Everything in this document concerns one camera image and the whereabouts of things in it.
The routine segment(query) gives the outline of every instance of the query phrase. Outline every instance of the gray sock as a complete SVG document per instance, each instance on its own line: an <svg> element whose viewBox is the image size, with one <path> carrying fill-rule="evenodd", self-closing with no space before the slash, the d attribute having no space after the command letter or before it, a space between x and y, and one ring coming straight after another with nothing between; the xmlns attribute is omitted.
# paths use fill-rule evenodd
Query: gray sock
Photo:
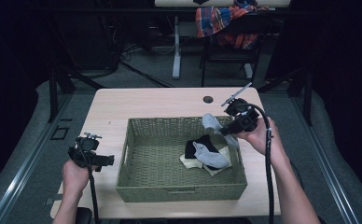
<svg viewBox="0 0 362 224"><path fill-rule="evenodd" d="M205 165L218 169L229 165L228 160L221 153L211 152L205 145L200 143L193 142L193 146L196 148L195 157Z"/></svg>

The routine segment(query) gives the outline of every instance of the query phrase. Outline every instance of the chair seat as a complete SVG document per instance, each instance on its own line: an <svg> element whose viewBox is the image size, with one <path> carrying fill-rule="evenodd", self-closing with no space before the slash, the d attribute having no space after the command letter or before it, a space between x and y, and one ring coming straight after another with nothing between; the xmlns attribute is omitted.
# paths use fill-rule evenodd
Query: chair seat
<svg viewBox="0 0 362 224"><path fill-rule="evenodd" d="M257 60L257 54L254 50L212 46L208 49L206 60L210 62L254 63Z"/></svg>

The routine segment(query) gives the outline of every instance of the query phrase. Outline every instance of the gray carpet floor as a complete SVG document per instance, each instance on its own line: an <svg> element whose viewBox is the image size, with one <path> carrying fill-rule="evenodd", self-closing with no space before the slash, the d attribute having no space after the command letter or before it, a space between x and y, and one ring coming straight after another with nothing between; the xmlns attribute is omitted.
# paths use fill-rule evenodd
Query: gray carpet floor
<svg viewBox="0 0 362 224"><path fill-rule="evenodd" d="M275 44L274 40L270 41L262 54L256 87L264 83L265 68ZM199 49L188 42L183 45L181 78L178 80L172 79L174 52L163 53L166 51L169 49L131 51L125 55L124 62L177 88L200 87ZM244 75L243 71L228 66L213 71L220 71L221 76ZM85 73L87 76L94 74L92 71ZM122 66L115 73L94 80L107 88L157 88ZM79 135L95 93L85 83L77 79L73 82L77 87L74 94L59 91L60 113L51 124L47 123L49 84L37 88L39 102L35 113L0 174L0 223L51 222L49 211L52 201L60 197L57 191L62 182L63 163L68 160L67 149ZM336 148L323 102L317 94L313 95L313 127L309 127L301 116L301 98L289 98L285 93L287 86L283 83L270 92L261 93L260 98L267 115L276 120L286 152L299 169L314 209L326 223L362 223L362 185ZM56 134L63 136L59 130L67 130L64 139L56 139L59 138ZM328 167L322 165L322 160L330 165L329 177L326 175ZM15 179L25 181L15 189L12 186ZM267 217L249 219L253 223L268 222Z"/></svg>

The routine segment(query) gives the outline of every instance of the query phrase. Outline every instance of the forearm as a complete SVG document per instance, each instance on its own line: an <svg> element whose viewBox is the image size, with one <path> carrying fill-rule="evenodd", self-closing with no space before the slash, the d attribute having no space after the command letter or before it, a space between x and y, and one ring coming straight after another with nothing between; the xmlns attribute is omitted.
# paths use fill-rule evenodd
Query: forearm
<svg viewBox="0 0 362 224"><path fill-rule="evenodd" d="M320 223L283 150L272 155L283 223Z"/></svg>
<svg viewBox="0 0 362 224"><path fill-rule="evenodd" d="M79 195L63 195L58 213L53 219L53 224L76 223Z"/></svg>

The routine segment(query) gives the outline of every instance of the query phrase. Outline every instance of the woven basket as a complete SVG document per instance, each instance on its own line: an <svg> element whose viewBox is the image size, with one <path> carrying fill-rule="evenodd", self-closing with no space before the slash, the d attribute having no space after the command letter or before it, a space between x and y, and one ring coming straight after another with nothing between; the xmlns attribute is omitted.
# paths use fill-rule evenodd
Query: woven basket
<svg viewBox="0 0 362 224"><path fill-rule="evenodd" d="M217 117L221 124L230 117ZM217 149L228 144L207 131L202 118L129 119L117 191L126 203L238 200L247 181L239 148L230 147L232 166L214 176L187 169L179 159L188 140L210 134Z"/></svg>

